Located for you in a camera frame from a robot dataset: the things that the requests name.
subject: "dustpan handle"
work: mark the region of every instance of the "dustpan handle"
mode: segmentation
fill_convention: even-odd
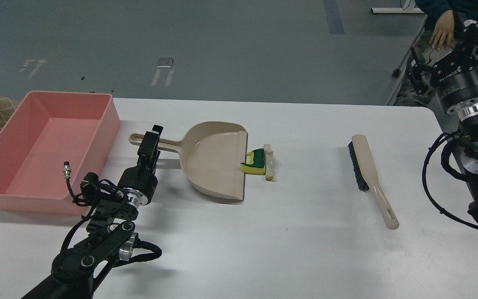
[[[134,133],[129,136],[129,142],[134,145],[139,145],[141,144],[141,140],[143,140],[143,138],[144,135]],[[158,149],[167,152],[180,153],[180,142],[160,138],[160,142],[158,142]]]
[[[158,149],[167,152],[180,153],[180,142],[160,138],[160,142],[158,142]]]

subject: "pink plastic bin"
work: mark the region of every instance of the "pink plastic bin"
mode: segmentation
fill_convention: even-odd
[[[112,95],[31,91],[0,132],[0,209],[81,214],[75,193],[88,172],[100,174],[121,122]]]

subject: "sponge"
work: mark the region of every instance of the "sponge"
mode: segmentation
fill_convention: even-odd
[[[249,162],[241,163],[241,170],[245,174],[258,174],[264,175],[267,170],[267,165],[265,164],[265,150],[263,148],[258,148],[252,152],[246,154],[249,157]]]

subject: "brush bristles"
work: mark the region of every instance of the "brush bristles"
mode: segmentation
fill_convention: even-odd
[[[368,191],[370,187],[366,183],[361,174],[361,169],[359,168],[359,162],[357,161],[357,156],[355,155],[355,148],[353,148],[353,142],[348,144],[349,148],[349,156],[351,157],[351,161],[353,162],[353,171],[355,172],[355,178],[357,180],[357,187],[359,187],[360,191]]]

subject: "sleeve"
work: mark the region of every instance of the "sleeve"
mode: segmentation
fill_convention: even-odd
[[[414,0],[414,2],[434,21],[438,20],[444,12],[452,10],[447,0]]]

